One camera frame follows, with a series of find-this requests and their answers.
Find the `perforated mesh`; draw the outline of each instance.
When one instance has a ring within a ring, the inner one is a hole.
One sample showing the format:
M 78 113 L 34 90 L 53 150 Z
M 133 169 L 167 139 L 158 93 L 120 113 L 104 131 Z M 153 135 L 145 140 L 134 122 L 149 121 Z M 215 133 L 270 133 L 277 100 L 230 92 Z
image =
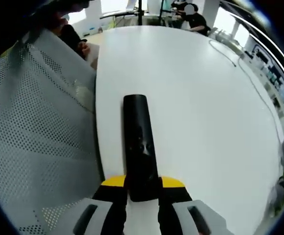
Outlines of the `perforated mesh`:
M 0 58 L 0 204 L 21 234 L 46 234 L 100 184 L 95 76 L 48 31 Z

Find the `black remote control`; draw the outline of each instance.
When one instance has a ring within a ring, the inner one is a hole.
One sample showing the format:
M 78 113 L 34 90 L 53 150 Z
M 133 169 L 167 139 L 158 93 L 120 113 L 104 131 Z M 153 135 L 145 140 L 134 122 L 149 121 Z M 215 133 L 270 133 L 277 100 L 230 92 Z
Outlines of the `black remote control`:
M 127 162 L 126 187 L 134 202 L 158 198 L 159 178 L 147 99 L 141 94 L 123 99 Z

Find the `white perforated panel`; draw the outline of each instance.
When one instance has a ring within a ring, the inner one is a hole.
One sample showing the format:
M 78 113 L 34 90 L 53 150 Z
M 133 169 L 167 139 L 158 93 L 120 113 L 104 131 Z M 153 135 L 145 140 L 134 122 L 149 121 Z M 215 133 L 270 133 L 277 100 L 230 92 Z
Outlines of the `white perforated panel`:
M 21 234 L 46 234 L 100 184 L 95 77 L 49 31 L 0 58 L 0 204 Z

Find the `white table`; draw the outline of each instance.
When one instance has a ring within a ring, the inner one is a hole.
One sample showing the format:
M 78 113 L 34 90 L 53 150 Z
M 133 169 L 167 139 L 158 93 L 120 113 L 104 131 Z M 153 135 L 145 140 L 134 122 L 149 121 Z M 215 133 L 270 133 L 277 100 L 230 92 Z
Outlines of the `white table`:
M 250 235 L 279 176 L 278 137 L 273 117 L 248 77 L 208 41 L 196 33 L 158 26 L 103 33 L 96 81 L 103 169 L 106 178 L 124 174 L 123 97 L 144 94 L 159 174 L 184 182 L 191 197 L 221 214 L 235 235 Z M 218 49 L 237 61 L 225 46 L 219 44 Z M 271 107 L 283 139 L 268 94 L 240 63 Z M 160 234 L 156 209 L 150 216 L 148 208 L 156 208 L 156 202 L 129 204 L 128 219 L 134 211 L 140 220 L 126 224 L 126 235 Z

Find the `person's hand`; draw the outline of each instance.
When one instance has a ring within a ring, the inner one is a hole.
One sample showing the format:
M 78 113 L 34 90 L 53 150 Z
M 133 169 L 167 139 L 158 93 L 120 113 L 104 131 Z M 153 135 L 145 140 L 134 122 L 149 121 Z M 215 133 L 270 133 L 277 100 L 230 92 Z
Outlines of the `person's hand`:
M 78 48 L 82 51 L 85 57 L 88 56 L 90 52 L 90 48 L 86 42 L 79 42 Z

